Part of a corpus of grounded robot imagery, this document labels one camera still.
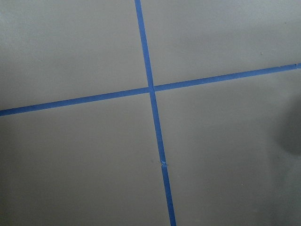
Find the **blue tape strip lengthwise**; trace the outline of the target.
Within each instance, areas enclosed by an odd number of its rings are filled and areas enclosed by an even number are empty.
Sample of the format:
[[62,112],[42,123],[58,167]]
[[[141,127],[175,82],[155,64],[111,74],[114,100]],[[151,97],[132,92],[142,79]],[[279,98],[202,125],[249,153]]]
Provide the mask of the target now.
[[149,49],[148,49],[145,24],[144,24],[144,19],[143,19],[143,10],[142,10],[141,2],[139,0],[135,1],[135,9],[136,9],[136,15],[137,15],[137,21],[138,21],[139,33],[140,33],[140,39],[141,39],[141,45],[142,45],[142,51],[143,51],[143,59],[144,59],[144,65],[145,65],[145,70],[146,70],[146,78],[147,78],[147,83],[148,83],[148,88],[149,88],[150,104],[151,104],[151,109],[152,109],[152,116],[153,116],[153,121],[154,121],[156,140],[157,140],[157,145],[158,145],[158,154],[159,154],[159,161],[160,161],[160,165],[161,165],[164,190],[165,190],[165,195],[166,195],[168,216],[169,216],[170,225],[176,226],[177,224],[176,224],[176,218],[175,218],[175,213],[174,213],[172,191],[171,191],[171,187],[170,187],[168,166],[167,166],[167,161],[166,161],[166,156],[165,156],[164,142],[163,142],[163,137],[162,137],[159,113],[158,113],[158,104],[157,104],[157,100],[156,100],[155,87],[153,84],[151,61],[150,61],[150,55],[149,55]]

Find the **blue tape strip crosswise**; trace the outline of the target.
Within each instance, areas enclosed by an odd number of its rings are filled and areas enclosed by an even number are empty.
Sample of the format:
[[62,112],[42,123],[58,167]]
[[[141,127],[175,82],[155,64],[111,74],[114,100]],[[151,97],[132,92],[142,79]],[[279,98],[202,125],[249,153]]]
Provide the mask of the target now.
[[[258,69],[258,70],[247,71],[247,72],[231,73],[231,74],[213,76],[208,78],[156,85],[154,86],[154,91],[158,92],[158,91],[164,91],[170,89],[178,89],[178,88],[184,88],[184,87],[190,87],[190,86],[196,86],[196,85],[202,85],[208,83],[215,83],[215,82],[228,81],[228,80],[234,80],[234,79],[240,79],[240,78],[246,78],[252,76],[297,70],[300,68],[301,68],[301,64],[298,63],[293,65],[277,66],[277,67]],[[112,92],[112,93],[106,93],[100,95],[93,95],[88,97],[80,97],[80,98],[67,99],[62,101],[42,103],[37,105],[22,106],[17,108],[1,110],[0,115],[7,116],[7,115],[13,115],[19,113],[58,108],[58,107],[69,106],[69,105],[78,105],[78,104],[84,104],[89,102],[102,101],[107,99],[135,96],[135,95],[149,93],[149,91],[150,91],[149,88],[138,88],[138,89],[124,90],[124,91],[118,91],[118,92]]]

